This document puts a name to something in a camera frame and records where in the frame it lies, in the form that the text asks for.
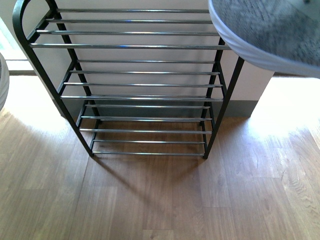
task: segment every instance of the baseboard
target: baseboard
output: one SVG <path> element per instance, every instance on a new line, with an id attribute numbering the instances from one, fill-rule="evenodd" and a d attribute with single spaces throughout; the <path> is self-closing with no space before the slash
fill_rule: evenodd
<path id="1" fill-rule="evenodd" d="M 64 99 L 63 100 L 66 107 L 69 109 L 72 117 L 78 117 L 80 109 L 82 108 L 82 104 L 79 101 Z M 225 112 L 225 117 L 250 117 L 252 112 L 254 111 L 258 101 L 255 100 L 231 100 Z M 122 101 L 122 105 L 150 105 L 150 102 L 132 102 L 132 101 Z M 161 105 L 160 102 L 153 102 L 153 105 Z M 185 105 L 191 106 L 194 102 L 186 102 Z M 219 114 L 219 110 L 221 108 L 221 102 L 213 102 L 213 113 L 214 116 L 217 117 Z M 201 109 L 180 109 L 180 108 L 167 108 L 167 109 L 157 109 L 157 108 L 100 108 L 100 114 L 102 116 L 117 116 L 117 117 L 199 117 L 201 116 Z M 86 115 L 92 115 L 90 109 L 86 111 Z"/>

